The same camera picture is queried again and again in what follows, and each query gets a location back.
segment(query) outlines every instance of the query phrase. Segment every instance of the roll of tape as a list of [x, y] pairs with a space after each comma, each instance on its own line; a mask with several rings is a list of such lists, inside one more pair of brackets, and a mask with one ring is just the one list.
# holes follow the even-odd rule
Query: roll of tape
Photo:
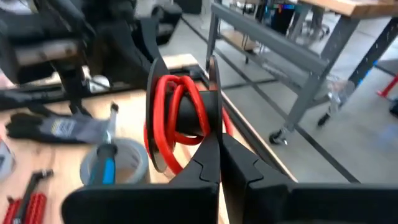
[[[149, 161], [144, 146], [125, 138], [115, 138], [113, 143], [118, 147], [118, 153], [115, 156], [116, 176], [118, 176], [118, 170], [131, 169], [132, 175], [128, 176], [124, 183], [149, 183]], [[89, 182], [90, 172], [96, 160], [96, 149], [97, 147], [91, 150], [80, 164], [80, 179], [84, 185]]]

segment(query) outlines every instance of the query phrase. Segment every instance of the workbench leg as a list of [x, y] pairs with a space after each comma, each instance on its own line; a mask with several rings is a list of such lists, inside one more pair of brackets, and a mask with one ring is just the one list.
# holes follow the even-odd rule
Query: workbench leg
[[287, 37], [290, 40], [296, 41], [297, 37], [301, 34], [305, 18], [311, 10], [311, 5], [309, 4], [298, 4], [294, 12], [292, 28], [289, 29], [289, 34]]
[[[379, 37], [373, 43], [372, 47], [368, 50], [362, 61], [355, 68], [354, 72], [348, 78], [349, 81], [354, 83], [355, 88], [362, 82], [365, 76], [369, 73], [370, 69], [377, 63], [384, 52], [393, 43], [398, 35], [398, 18], [392, 18], [381, 32]], [[331, 116], [330, 109], [318, 120], [318, 126], [323, 126]]]
[[214, 48], [216, 47], [216, 38], [217, 38], [217, 28], [220, 24], [220, 19], [216, 14], [211, 13], [211, 21], [210, 21], [210, 30], [209, 30], [209, 39], [207, 42], [207, 53], [206, 53], [206, 70], [209, 67], [209, 59], [213, 54]]
[[329, 61], [328, 66], [322, 73], [311, 73], [305, 82], [301, 92], [298, 94], [292, 109], [290, 110], [282, 129], [272, 133], [269, 140], [273, 144], [286, 142], [286, 135], [294, 131], [295, 126], [302, 119], [306, 110], [311, 107], [314, 96], [317, 94], [326, 76], [334, 66], [341, 51], [349, 41], [349, 38], [359, 24], [359, 20], [341, 16], [331, 36], [322, 50], [320, 57]]

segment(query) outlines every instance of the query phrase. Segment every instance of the red object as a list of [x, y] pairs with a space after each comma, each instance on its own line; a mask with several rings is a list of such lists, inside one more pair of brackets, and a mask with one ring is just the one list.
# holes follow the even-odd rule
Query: red object
[[[171, 88], [174, 93], [170, 102], [167, 123], [165, 122], [165, 96], [166, 91]], [[202, 142], [203, 137], [196, 136], [194, 138], [186, 137], [175, 130], [177, 123], [178, 107], [181, 98], [185, 92], [189, 92], [192, 102], [195, 105], [197, 115], [199, 117], [200, 127], [206, 136], [210, 133], [210, 125], [208, 122], [206, 108], [199, 94], [199, 90], [193, 80], [189, 76], [164, 75], [156, 85], [156, 95], [154, 100], [154, 138], [160, 153], [163, 155], [166, 164], [170, 167], [174, 174], [178, 174], [183, 169], [173, 155], [175, 143], [193, 146]], [[223, 121], [226, 132], [232, 135], [232, 126], [228, 114], [223, 109]], [[144, 126], [144, 140], [148, 154], [148, 140], [146, 136], [146, 127]]]
[[386, 98], [388, 96], [388, 93], [392, 90], [392, 88], [397, 84], [398, 82], [398, 74], [394, 77], [394, 79], [383, 89], [383, 91], [377, 91], [378, 95], [381, 97]]
[[[18, 211], [21, 201], [22, 199], [19, 198], [10, 203], [2, 224], [12, 224], [12, 219], [14, 219]], [[29, 205], [27, 207], [24, 224], [43, 223], [46, 202], [47, 198], [44, 194], [42, 193], [33, 194], [30, 197]]]

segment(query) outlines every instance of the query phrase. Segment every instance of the metal table frame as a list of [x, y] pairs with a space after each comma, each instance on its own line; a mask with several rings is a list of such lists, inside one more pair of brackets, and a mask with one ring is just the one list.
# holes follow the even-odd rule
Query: metal table frame
[[[366, 55], [362, 58], [361, 62], [355, 68], [354, 72], [348, 78], [349, 81], [354, 83], [357, 88], [370, 69], [377, 64], [377, 61], [383, 56], [384, 52], [390, 47], [395, 38], [398, 35], [398, 18], [393, 17], [386, 27], [383, 29], [379, 37], [373, 43], [372, 47], [366, 52]], [[323, 126], [331, 117], [329, 110], [319, 119], [318, 126]]]
[[[248, 35], [252, 40], [264, 44], [273, 52], [300, 67], [302, 70], [307, 71], [309, 74], [305, 84], [296, 91], [298, 94], [297, 100], [285, 119], [285, 123], [280, 130], [270, 135], [270, 142], [276, 144], [286, 142], [288, 133], [294, 131], [295, 126], [302, 119], [306, 110], [316, 105], [314, 103], [315, 95], [359, 24], [359, 19], [341, 16], [325, 48], [322, 50], [322, 53], [317, 55], [270, 28], [263, 27], [221, 4], [212, 3], [210, 32], [206, 54], [207, 60], [210, 58], [215, 48], [217, 27], [220, 24], [220, 20], [232, 25], [237, 31]], [[270, 72], [270, 74], [280, 79], [280, 76], [275, 74], [274, 71]]]

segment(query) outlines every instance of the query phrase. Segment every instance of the caster wheel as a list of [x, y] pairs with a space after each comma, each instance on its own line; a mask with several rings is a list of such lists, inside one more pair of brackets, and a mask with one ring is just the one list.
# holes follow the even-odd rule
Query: caster wheel
[[279, 130], [279, 131], [277, 131], [277, 132], [274, 132], [274, 133], [271, 133], [271, 134], [269, 135], [269, 142], [270, 142], [271, 144], [275, 144], [275, 145], [281, 144], [282, 141], [279, 139], [281, 134], [282, 134], [282, 131], [281, 131], [281, 130]]
[[318, 127], [322, 127], [329, 120], [329, 118], [330, 118], [329, 114], [326, 113], [325, 115], [323, 115], [318, 121], [317, 124]]

